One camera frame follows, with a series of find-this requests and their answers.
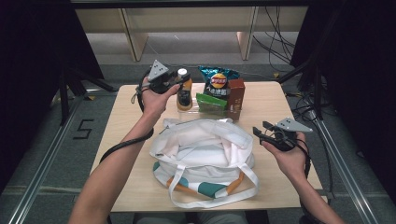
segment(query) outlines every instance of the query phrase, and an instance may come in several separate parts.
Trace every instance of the green package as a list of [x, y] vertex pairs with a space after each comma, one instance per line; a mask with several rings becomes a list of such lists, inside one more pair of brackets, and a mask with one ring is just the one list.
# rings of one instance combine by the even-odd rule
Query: green package
[[227, 101], [221, 100], [219, 98], [207, 94], [202, 94], [197, 92], [195, 97], [197, 99], [200, 112], [211, 113], [211, 114], [223, 113], [227, 105]]

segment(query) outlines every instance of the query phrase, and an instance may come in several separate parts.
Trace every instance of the cardboard box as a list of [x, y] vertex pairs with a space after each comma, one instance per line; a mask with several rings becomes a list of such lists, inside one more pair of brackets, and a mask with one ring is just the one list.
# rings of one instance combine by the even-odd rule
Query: cardboard box
[[227, 117], [233, 120], [239, 120], [244, 101], [245, 83], [244, 79], [232, 79], [228, 81], [230, 94], [227, 100]]

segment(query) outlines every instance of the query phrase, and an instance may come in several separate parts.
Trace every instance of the finger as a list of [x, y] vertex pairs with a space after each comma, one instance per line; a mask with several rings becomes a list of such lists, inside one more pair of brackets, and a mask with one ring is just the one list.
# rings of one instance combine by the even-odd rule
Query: finger
[[146, 89], [149, 89], [149, 85], [150, 85], [150, 83], [149, 83], [148, 78], [144, 77], [143, 82], [142, 82], [142, 86], [141, 86], [142, 91], [144, 91]]
[[305, 134], [301, 132], [296, 133], [296, 139], [298, 139], [297, 144], [302, 147], [305, 151], [307, 151], [306, 145], [305, 145]]
[[272, 154], [275, 154], [278, 152], [278, 149], [276, 147], [274, 147], [274, 145], [272, 145], [269, 142], [262, 141], [262, 145], [265, 147], [265, 149], [267, 149]]
[[302, 133], [302, 132], [297, 132], [296, 133], [296, 138], [305, 142], [305, 134]]
[[175, 95], [177, 91], [179, 90], [180, 85], [174, 85], [173, 87], [169, 88], [167, 92], [164, 93], [164, 95], [169, 98], [172, 95]]

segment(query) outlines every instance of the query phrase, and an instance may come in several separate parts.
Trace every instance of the forearm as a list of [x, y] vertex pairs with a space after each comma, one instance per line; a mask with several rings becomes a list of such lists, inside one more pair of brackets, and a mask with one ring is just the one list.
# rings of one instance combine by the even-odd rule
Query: forearm
[[304, 177], [291, 177], [290, 181], [312, 216], [324, 223], [344, 223]]
[[[149, 133], [158, 116], [145, 114], [121, 142]], [[110, 154], [92, 172], [78, 196], [70, 223], [106, 221], [114, 202], [122, 191], [144, 142], [129, 145]]]

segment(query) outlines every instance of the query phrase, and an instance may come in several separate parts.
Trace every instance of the tabletop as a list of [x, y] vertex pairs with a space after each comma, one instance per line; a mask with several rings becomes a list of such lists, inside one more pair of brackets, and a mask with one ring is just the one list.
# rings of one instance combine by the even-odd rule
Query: tabletop
[[[192, 95], [202, 93], [204, 83], [192, 85]], [[242, 127], [253, 136], [252, 127], [263, 129], [262, 121], [275, 123], [291, 117], [290, 108], [285, 95], [277, 82], [245, 82], [246, 90], [240, 119], [234, 123]], [[125, 85], [120, 88], [113, 109], [109, 116], [107, 126], [98, 148], [93, 163], [94, 169], [102, 155], [116, 145], [132, 128], [141, 115], [138, 103], [132, 104], [131, 98], [135, 93], [135, 85]], [[156, 161], [149, 155], [151, 142], [163, 130], [163, 119], [190, 120], [202, 118], [202, 113], [179, 113], [177, 111], [177, 98], [172, 96], [166, 106], [166, 111], [154, 127], [154, 135], [143, 146], [130, 177], [113, 206], [113, 212], [163, 212], [180, 211], [169, 199], [165, 188], [153, 175], [152, 166]], [[253, 154], [255, 166], [253, 171], [260, 180], [259, 193], [241, 202], [226, 204], [212, 210], [227, 209], [273, 209], [284, 207], [299, 207], [299, 197], [289, 180], [280, 172], [276, 160], [254, 137]], [[309, 182], [315, 189], [322, 190], [317, 172], [312, 166]], [[251, 188], [252, 183], [246, 178], [237, 190]], [[202, 200], [197, 196], [175, 192], [177, 200], [191, 202]]]

